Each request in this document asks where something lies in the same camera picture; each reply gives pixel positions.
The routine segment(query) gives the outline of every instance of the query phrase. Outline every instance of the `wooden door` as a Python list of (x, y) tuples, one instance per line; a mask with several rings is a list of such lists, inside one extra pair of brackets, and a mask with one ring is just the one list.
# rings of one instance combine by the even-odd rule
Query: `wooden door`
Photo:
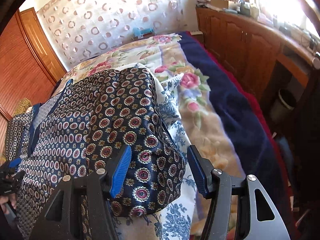
[(218, 60), (221, 60), (225, 49), (223, 21), (220, 17), (210, 16), (209, 23), (207, 49), (214, 54)]
[(267, 40), (268, 34), (247, 33), (246, 44), (248, 57), (245, 75), (242, 82), (250, 88), (250, 93), (259, 101), (270, 80), (271, 73), (276, 63), (276, 54), (280, 41)]
[(1, 157), (4, 156), (4, 139), (5, 139), (5, 133), (7, 131), (7, 124), (8, 120), (4, 118), (2, 114), (0, 114), (0, 166), (1, 166)]
[(53, 51), (44, 31), (39, 23), (34, 8), (20, 12), (21, 22), (27, 33), (28, 39), (33, 48), (42, 60), (45, 68), (55, 82), (60, 80), (66, 73), (65, 68)]
[(202, 12), (200, 8), (197, 8), (198, 28), (203, 34), (207, 34), (207, 13)]
[(238, 80), (244, 75), (246, 65), (244, 34), (242, 25), (235, 21), (226, 20), (223, 66)]

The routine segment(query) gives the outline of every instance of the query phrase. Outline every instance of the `wooden dresser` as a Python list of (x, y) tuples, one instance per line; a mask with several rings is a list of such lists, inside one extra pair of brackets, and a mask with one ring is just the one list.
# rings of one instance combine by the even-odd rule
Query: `wooden dresser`
[(313, 55), (296, 41), (249, 17), (208, 8), (197, 7), (196, 11), (206, 49), (260, 105), (269, 105), (273, 98), (270, 93), (278, 89), (273, 86), (272, 92), (265, 93), (277, 64), (307, 86)]

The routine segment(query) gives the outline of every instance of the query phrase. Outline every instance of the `patterned fabric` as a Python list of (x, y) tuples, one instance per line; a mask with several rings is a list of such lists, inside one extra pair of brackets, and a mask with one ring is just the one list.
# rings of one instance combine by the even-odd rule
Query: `patterned fabric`
[(5, 155), (9, 161), (14, 160), (21, 148), (21, 141), (33, 118), (33, 111), (18, 114), (9, 121), (5, 136)]
[(34, 128), (37, 128), (38, 125), (47, 117), (51, 109), (54, 107), (54, 104), (59, 99), (60, 95), (56, 95), (53, 98), (50, 98), (47, 102), (45, 102), (42, 106), (39, 108), (38, 114), (34, 117), (32, 120), (32, 125)]
[(81, 196), (82, 232), (84, 240), (91, 240), (87, 196)]
[[(163, 101), (158, 102), (158, 104), (162, 118), (180, 151), (186, 153), (187, 147), (191, 142), (196, 145), (203, 157), (212, 162), (214, 167), (220, 168), (232, 176), (243, 177), (244, 171), (234, 145), (225, 133), (223, 123), (209, 99), (210, 93), (214, 93), (214, 91), (210, 91), (208, 86), (209, 75), (211, 83), (215, 83), (217, 76), (220, 78), (220, 71), (204, 74), (204, 70), (198, 69), (202, 65), (203, 59), (197, 58), (197, 64), (194, 65), (190, 63), (181, 48), (180, 44), (182, 42), (183, 38), (181, 40), (181, 36), (173, 33), (157, 35), (123, 45), (74, 67), (63, 77), (55, 94), (63, 90), (69, 79), (79, 82), (105, 69), (115, 69), (122, 65), (140, 63), (147, 67), (154, 74), (158, 83), (161, 83), (165, 88), (162, 90), (164, 93)], [(196, 57), (199, 52), (191, 49), (188, 53)], [(172, 82), (177, 77), (179, 77), (179, 82)], [(220, 104), (220, 99), (220, 97), (217, 97), (217, 105)], [(136, 233), (136, 228), (142, 227), (149, 239), (186, 239), (187, 237), (181, 232), (188, 231), (186, 228), (190, 229), (191, 225), (187, 219), (187, 216), (189, 216), (193, 218), (192, 226), (200, 228), (199, 231), (201, 233), (201, 227), (204, 224), (202, 220), (205, 220), (210, 200), (205, 200), (201, 195), (198, 196), (197, 211), (193, 215), (196, 202), (195, 183), (191, 173), (187, 173), (187, 171), (183, 178), (183, 186), (185, 186), (184, 194), (181, 193), (181, 197), (173, 202), (178, 205), (182, 204), (183, 207), (187, 208), (187, 211), (180, 212), (179, 219), (181, 219), (181, 223), (180, 220), (169, 222), (167, 217), (169, 218), (170, 216), (167, 214), (166, 208), (157, 212), (156, 218), (148, 216), (148, 219), (152, 222), (143, 223), (143, 221), (136, 219), (133, 219), (133, 222), (131, 220), (129, 222), (119, 218), (116, 224), (118, 232), (123, 235), (124, 239), (140, 239), (141, 235)], [(231, 223), (236, 221), (234, 219), (236, 207), (235, 201), (231, 207)], [(157, 234), (154, 234), (154, 230), (150, 228), (150, 225), (158, 223), (158, 220), (160, 225), (165, 223), (167, 225), (175, 224), (175, 226), (166, 227), (166, 229), (157, 227)]]
[(107, 70), (67, 85), (39, 125), (31, 157), (21, 152), (19, 170), (26, 175), (18, 216), (24, 236), (64, 175), (82, 177), (104, 167), (123, 143), (132, 146), (132, 160), (121, 193), (111, 200), (115, 216), (154, 213), (180, 196), (185, 161), (160, 117), (155, 91), (146, 68)]

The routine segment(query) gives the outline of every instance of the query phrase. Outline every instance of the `hand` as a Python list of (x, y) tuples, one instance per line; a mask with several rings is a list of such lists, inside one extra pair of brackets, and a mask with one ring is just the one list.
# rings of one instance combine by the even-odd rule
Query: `hand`
[(9, 210), (7, 209), (7, 207), (4, 205), (5, 203), (7, 203), (10, 200), (11, 205), (14, 209), (17, 208), (17, 200), (16, 200), (16, 195), (15, 194), (10, 194), (8, 196), (0, 196), (0, 205), (2, 208), (2, 211), (4, 214), (9, 214)]

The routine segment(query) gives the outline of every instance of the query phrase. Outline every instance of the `pink rose print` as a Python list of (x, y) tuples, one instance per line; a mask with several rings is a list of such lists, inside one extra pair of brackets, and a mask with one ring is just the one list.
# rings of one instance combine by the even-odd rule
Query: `pink rose print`
[(191, 89), (200, 85), (200, 78), (193, 73), (184, 73), (183, 78), (180, 81), (180, 85), (184, 88)]
[(191, 112), (197, 112), (200, 109), (196, 102), (189, 103), (187, 107)]
[(89, 71), (88, 76), (91, 76), (95, 73), (98, 73), (102, 70), (111, 68), (111, 65), (108, 61), (104, 61), (96, 65), (92, 70)]
[(172, 39), (166, 35), (156, 35), (153, 36), (153, 39), (159, 43), (170, 42)]
[(155, 73), (162, 73), (162, 72), (165, 71), (166, 69), (168, 69), (167, 66), (157, 67), (157, 68), (155, 69)]

